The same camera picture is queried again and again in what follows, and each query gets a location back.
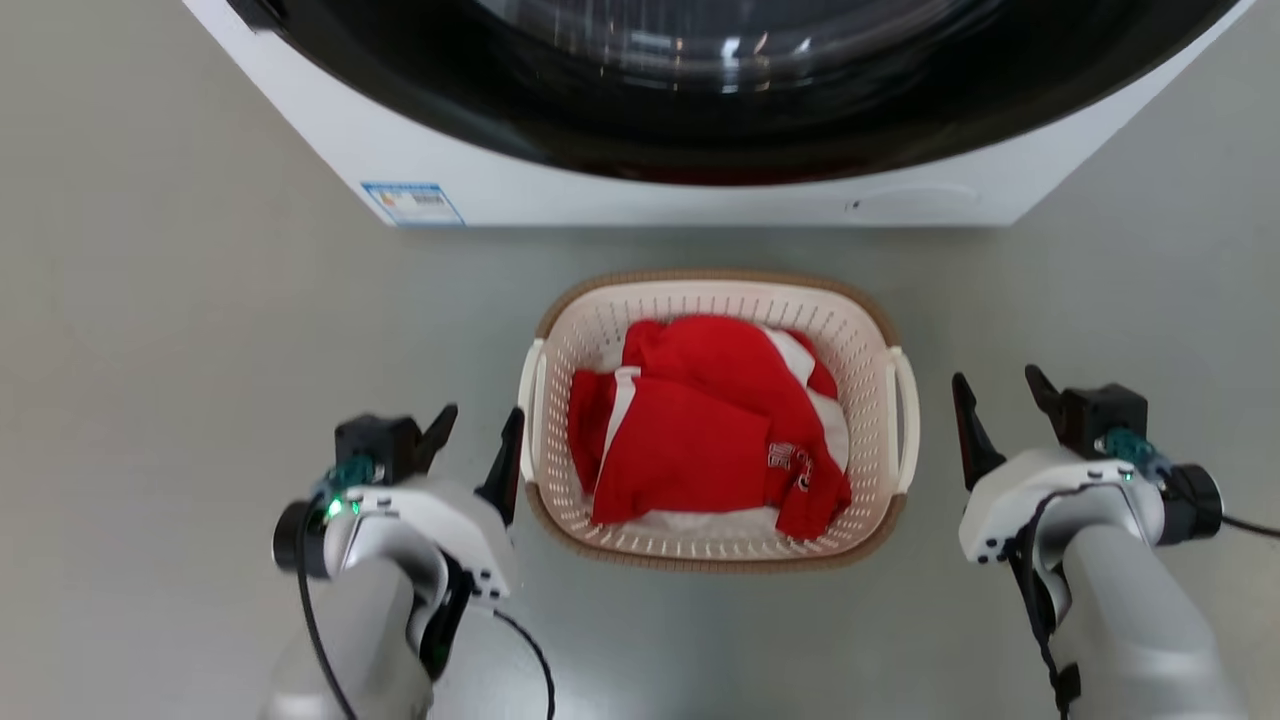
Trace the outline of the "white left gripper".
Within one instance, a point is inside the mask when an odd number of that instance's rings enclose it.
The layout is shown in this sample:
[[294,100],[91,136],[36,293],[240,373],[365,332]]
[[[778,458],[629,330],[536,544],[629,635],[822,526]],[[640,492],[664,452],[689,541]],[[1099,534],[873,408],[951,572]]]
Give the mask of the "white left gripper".
[[[421,432],[413,470],[426,475],[448,445],[458,418],[447,404]],[[479,603],[498,603],[518,587],[515,546],[507,528],[515,520],[522,482],[525,413],[511,410],[500,447],[474,492],[439,475],[399,486],[356,486],[325,506],[323,564],[330,578],[366,561],[394,564],[424,603],[443,603],[448,583],[470,579]]]

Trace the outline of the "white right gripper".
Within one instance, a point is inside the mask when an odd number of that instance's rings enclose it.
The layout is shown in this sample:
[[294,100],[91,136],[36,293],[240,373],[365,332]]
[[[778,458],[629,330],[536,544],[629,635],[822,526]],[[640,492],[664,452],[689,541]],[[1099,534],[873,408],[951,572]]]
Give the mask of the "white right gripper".
[[[1062,393],[1036,364],[1025,365],[1024,377],[1036,406],[1061,441],[1066,427]],[[1069,500],[1093,503],[1078,516],[1116,523],[1148,544],[1160,541],[1164,500],[1132,464],[1084,460],[1059,447],[1028,450],[1007,461],[988,437],[963,373],[954,373],[951,391],[964,487],[972,492],[959,527],[966,561],[992,562],[997,548],[1032,524],[1039,509],[1041,520],[1047,521],[1050,505]]]

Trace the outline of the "cream perforated laundry basket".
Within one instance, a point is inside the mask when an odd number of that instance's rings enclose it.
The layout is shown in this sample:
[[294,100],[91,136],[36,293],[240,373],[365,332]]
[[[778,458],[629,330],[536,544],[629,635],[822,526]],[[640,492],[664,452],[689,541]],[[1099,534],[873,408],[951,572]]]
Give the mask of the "cream perforated laundry basket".
[[[850,432],[852,503],[808,543],[771,529],[737,537],[604,527],[590,518],[567,441],[570,383],[636,322],[733,316],[806,336],[831,369]],[[893,533],[922,447],[920,397],[888,314],[868,293],[819,277],[739,269],[599,275],[567,290],[540,320],[518,405],[526,421],[521,473],[541,529],[600,562],[659,571],[833,571],[874,553]]]

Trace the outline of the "black round washing machine door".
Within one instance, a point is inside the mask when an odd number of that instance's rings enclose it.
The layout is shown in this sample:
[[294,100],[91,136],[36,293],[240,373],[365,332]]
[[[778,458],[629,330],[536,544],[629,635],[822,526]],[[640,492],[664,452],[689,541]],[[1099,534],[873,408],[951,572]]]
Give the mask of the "black round washing machine door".
[[589,176],[836,181],[1046,127],[1239,0],[223,0],[424,128]]

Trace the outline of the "white washing machine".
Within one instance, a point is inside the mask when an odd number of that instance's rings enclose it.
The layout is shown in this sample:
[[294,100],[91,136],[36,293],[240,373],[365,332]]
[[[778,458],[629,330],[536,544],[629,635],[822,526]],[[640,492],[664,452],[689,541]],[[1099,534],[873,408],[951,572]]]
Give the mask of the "white washing machine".
[[918,167],[844,179],[686,186],[589,176],[424,128],[323,78],[280,40],[252,35],[223,0],[186,8],[310,147],[361,184],[439,184],[466,225],[1007,227],[1100,151],[1254,0],[1134,85],[1015,138]]

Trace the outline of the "red white garment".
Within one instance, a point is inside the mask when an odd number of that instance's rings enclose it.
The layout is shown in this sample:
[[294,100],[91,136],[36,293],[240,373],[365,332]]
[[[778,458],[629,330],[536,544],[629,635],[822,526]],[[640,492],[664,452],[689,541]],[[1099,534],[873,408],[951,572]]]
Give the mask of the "red white garment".
[[815,345],[731,316],[632,324],[572,374],[567,446],[596,524],[765,510],[815,541],[852,506],[850,433]]

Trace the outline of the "blue white energy label sticker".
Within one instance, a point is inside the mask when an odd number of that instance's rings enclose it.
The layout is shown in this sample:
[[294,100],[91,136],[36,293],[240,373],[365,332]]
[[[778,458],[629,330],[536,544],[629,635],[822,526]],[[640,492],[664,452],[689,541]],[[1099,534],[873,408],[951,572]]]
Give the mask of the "blue white energy label sticker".
[[389,225],[466,225],[439,184],[365,182],[361,187]]

